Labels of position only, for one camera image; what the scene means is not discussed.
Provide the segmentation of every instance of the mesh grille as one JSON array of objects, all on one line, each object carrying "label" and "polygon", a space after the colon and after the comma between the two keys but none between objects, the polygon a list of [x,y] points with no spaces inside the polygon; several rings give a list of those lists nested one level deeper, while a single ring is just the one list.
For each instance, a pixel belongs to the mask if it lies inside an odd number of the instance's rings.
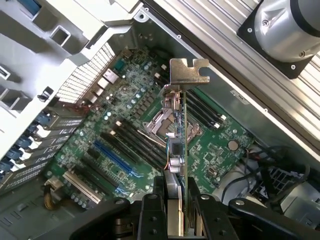
[{"label": "mesh grille", "polygon": [[74,104],[81,99],[114,56],[114,51],[106,43],[90,61],[78,66],[59,89],[60,101]]}]

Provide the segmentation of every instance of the ribbed metal surface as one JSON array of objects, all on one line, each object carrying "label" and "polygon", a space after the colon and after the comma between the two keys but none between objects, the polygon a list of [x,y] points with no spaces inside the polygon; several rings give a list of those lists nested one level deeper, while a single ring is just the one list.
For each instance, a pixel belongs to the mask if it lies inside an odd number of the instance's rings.
[{"label": "ribbed metal surface", "polygon": [[81,99],[114,56],[115,53],[106,43],[89,62],[77,67],[65,81],[57,93],[60,101],[74,104]]},{"label": "ribbed metal surface", "polygon": [[289,80],[236,32],[258,0],[155,0],[285,113],[320,140],[320,55]]}]

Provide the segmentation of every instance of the white connector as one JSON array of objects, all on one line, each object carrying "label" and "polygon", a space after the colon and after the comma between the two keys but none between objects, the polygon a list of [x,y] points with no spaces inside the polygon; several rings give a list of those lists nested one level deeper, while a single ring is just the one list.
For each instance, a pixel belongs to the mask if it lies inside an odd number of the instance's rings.
[{"label": "white connector", "polygon": [[216,129],[220,128],[220,124],[217,123],[217,122],[216,122],[213,126],[214,126]]},{"label": "white connector", "polygon": [[56,176],[52,176],[50,179],[48,179],[44,185],[50,184],[52,186],[52,191],[55,192],[59,188],[61,188],[64,184],[62,181],[60,181]]},{"label": "white connector", "polygon": [[227,119],[227,117],[225,115],[221,115],[220,118],[225,121]]}]

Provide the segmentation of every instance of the yellow wire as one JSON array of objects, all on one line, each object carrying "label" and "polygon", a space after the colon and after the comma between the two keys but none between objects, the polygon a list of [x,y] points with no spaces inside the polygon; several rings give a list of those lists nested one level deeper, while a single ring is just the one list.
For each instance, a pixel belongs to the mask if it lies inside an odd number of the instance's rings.
[{"label": "yellow wire", "polygon": [[168,146],[168,138],[167,137],[165,138],[165,141],[166,141],[166,165],[164,167],[164,170],[166,170],[166,168],[169,165],[169,146]]}]

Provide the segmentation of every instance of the ram slot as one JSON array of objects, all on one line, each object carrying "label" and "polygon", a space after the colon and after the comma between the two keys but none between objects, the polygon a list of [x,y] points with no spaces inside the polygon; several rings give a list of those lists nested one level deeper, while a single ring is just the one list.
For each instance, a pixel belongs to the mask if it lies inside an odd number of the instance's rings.
[{"label": "ram slot", "polygon": [[186,95],[187,105],[189,101],[193,101],[197,106],[199,106],[203,112],[208,113],[213,119],[217,122],[222,122],[220,118],[220,114],[214,110],[211,106],[209,106],[205,101],[203,101],[193,90],[189,90]]},{"label": "ram slot", "polygon": [[111,144],[115,149],[117,149],[120,153],[123,153],[133,164],[137,164],[137,156],[135,156],[132,152],[128,151],[122,143],[116,138],[112,137],[108,133],[101,133],[100,137],[104,139],[106,142]]},{"label": "ram slot", "polygon": [[133,143],[135,143],[136,146],[139,146],[142,151],[147,152],[149,158],[157,160],[160,164],[163,164],[164,160],[167,157],[161,157],[158,154],[156,154],[154,151],[152,151],[151,148],[149,148],[146,144],[141,142],[138,138],[137,135],[132,134],[131,132],[126,131],[124,128],[118,128],[117,129],[118,133],[120,133],[123,136],[129,137]]},{"label": "ram slot", "polygon": [[205,118],[203,118],[196,110],[192,107],[188,106],[188,112],[191,113],[200,123],[205,125],[208,129],[214,129],[214,123],[208,122]]},{"label": "ram slot", "polygon": [[140,146],[134,140],[122,134],[116,133],[115,136],[122,142],[126,143],[128,148],[130,148],[134,153],[140,156],[140,158],[142,158],[150,166],[157,169],[158,171],[163,169],[164,165],[159,163],[156,159],[154,159],[154,157],[146,151],[146,148],[144,146]]},{"label": "ram slot", "polygon": [[193,109],[197,112],[198,115],[200,115],[203,119],[205,119],[206,122],[210,123],[214,128],[218,129],[220,127],[220,124],[217,123],[217,121],[213,118],[211,118],[206,112],[204,112],[200,107],[193,104],[191,101],[187,104],[188,108]]},{"label": "ram slot", "polygon": [[149,139],[142,136],[140,133],[138,133],[138,130],[134,126],[129,125],[128,122],[123,121],[123,126],[124,126],[125,130],[127,130],[128,132],[133,134],[141,143],[145,144],[149,149],[151,149],[154,153],[156,153],[160,158],[167,157],[164,147],[161,149],[158,144],[154,144]]}]

